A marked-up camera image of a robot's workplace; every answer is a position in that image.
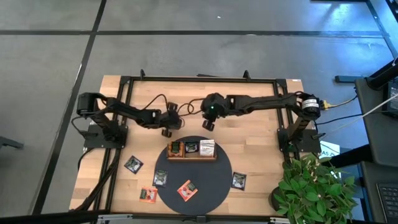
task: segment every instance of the green potted plant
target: green potted plant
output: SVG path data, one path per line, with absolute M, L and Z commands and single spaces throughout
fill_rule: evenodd
M 343 224 L 351 220 L 354 177 L 342 182 L 339 169 L 321 165 L 330 158 L 318 159 L 313 154 L 301 160 L 284 163 L 284 178 L 272 191 L 270 203 L 290 223 Z

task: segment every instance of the gray floor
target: gray floor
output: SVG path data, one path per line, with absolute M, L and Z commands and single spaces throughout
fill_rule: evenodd
M 384 1 L 373 4 L 398 48 L 397 22 Z M 99 0 L 0 0 L 0 29 L 90 30 Z M 299 1 L 108 1 L 100 30 L 377 30 L 363 3 Z M 76 78 L 87 36 L 0 36 L 0 136 L 25 142 L 0 150 L 0 217 L 25 215 Z M 277 36 L 97 36 L 80 92 L 98 91 L 103 75 L 299 78 L 331 103 L 355 95 L 335 75 L 368 76 L 392 60 L 376 38 Z M 326 111 L 319 122 L 359 113 L 358 102 Z M 320 127 L 328 132 L 347 120 Z M 367 143 L 362 122 L 326 141 Z M 83 140 L 69 128 L 44 212 L 67 211 Z

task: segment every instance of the black circular platform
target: black circular platform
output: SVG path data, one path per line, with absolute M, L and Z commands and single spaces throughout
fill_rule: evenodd
M 207 138 L 187 136 L 175 141 L 204 139 Z M 169 208 L 183 215 L 204 215 L 223 203 L 231 188 L 232 168 L 228 156 L 217 143 L 216 151 L 215 162 L 170 162 L 166 158 L 166 148 L 160 153 L 155 170 L 165 170 L 169 173 L 166 187 L 158 187 L 158 194 Z M 184 202 L 177 190 L 187 180 L 191 180 L 198 192 Z

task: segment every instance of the wooden table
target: wooden table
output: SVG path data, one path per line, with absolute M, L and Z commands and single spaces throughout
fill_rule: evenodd
M 120 76 L 104 76 L 100 93 L 116 97 Z M 303 91 L 301 80 L 287 80 L 289 92 Z M 124 90 L 122 101 L 126 97 Z M 135 81 L 132 91 L 131 106 L 143 108 L 158 94 L 165 94 L 169 101 L 182 105 L 194 98 L 203 98 L 209 93 L 218 92 L 223 96 L 274 95 L 271 84 L 266 83 L 211 83 L 211 82 L 156 82 Z M 200 101 L 193 103 L 195 111 L 200 108 Z M 165 102 L 158 98 L 149 108 L 165 111 Z M 183 108 L 180 114 L 186 113 Z M 283 111 L 285 127 L 286 112 Z M 276 131 L 279 128 L 276 110 L 254 111 L 245 116 L 228 116 L 217 119 L 213 132 L 202 128 L 201 114 L 184 117 L 185 126 L 173 131 L 171 139 L 160 135 L 160 129 L 145 129 L 134 121 L 128 120 L 129 133 L 126 147 L 121 151 L 116 185 L 112 201 L 112 212 L 126 213 L 175 213 L 157 197 L 156 203 L 139 201 L 142 186 L 151 186 L 154 167 L 160 152 L 169 141 L 189 135 L 204 136 L 214 139 L 227 153 L 232 170 L 247 174 L 246 189 L 230 189 L 225 201 L 210 215 L 275 215 L 268 203 L 268 196 L 278 186 L 282 178 L 283 156 L 279 151 Z M 132 156 L 139 158 L 144 165 L 134 175 L 124 167 Z M 88 196 L 97 184 L 104 149 L 94 149 L 81 162 L 73 191 L 70 208 L 76 208 Z M 104 208 L 108 186 L 101 197 L 100 208 Z

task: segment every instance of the keyboard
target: keyboard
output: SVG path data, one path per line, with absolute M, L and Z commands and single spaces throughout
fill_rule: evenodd
M 387 223 L 398 223 L 398 184 L 377 184 Z

